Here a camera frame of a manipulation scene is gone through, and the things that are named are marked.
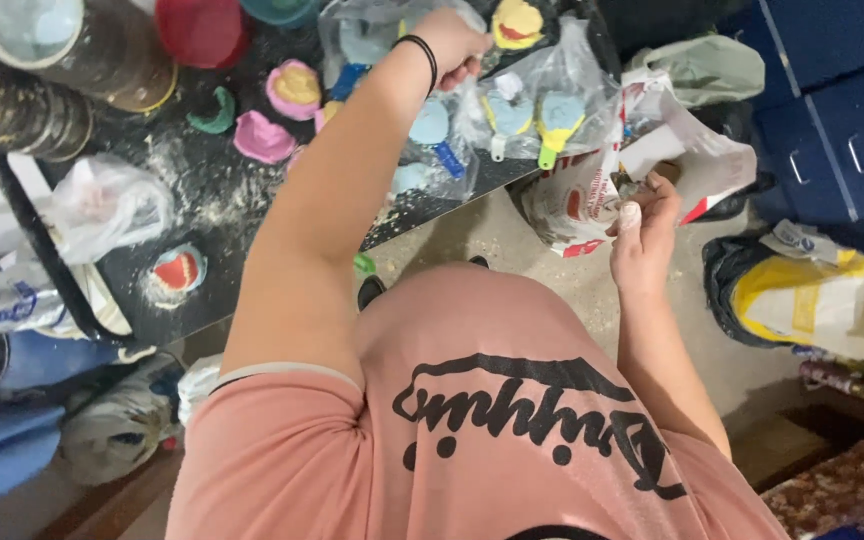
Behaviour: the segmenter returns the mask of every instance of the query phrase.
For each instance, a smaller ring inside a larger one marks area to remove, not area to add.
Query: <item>black shoe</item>
[[[481,254],[477,254],[474,257],[470,258],[468,262],[472,264],[478,264],[486,270],[489,269],[489,262],[486,260],[486,257],[482,256]]]
[[[365,311],[369,304],[371,304],[373,300],[376,300],[379,295],[386,290],[388,289],[386,289],[385,283],[382,282],[382,279],[379,278],[379,276],[372,274],[371,276],[366,277],[366,280],[362,281],[362,286],[359,287],[359,312]]]

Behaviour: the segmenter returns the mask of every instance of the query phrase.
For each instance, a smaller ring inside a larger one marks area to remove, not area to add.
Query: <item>black wristband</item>
[[[426,57],[428,57],[429,68],[432,68],[432,83],[429,84],[428,95],[432,95],[432,91],[435,90],[435,84],[439,81],[439,65],[435,61],[435,55],[432,54],[432,48],[429,47],[429,44],[426,43],[425,39],[422,39],[421,37],[412,33],[406,33],[405,35],[402,35],[402,37],[400,37],[398,41],[395,42],[395,45],[399,45],[402,42],[412,42],[418,45],[425,53]]]

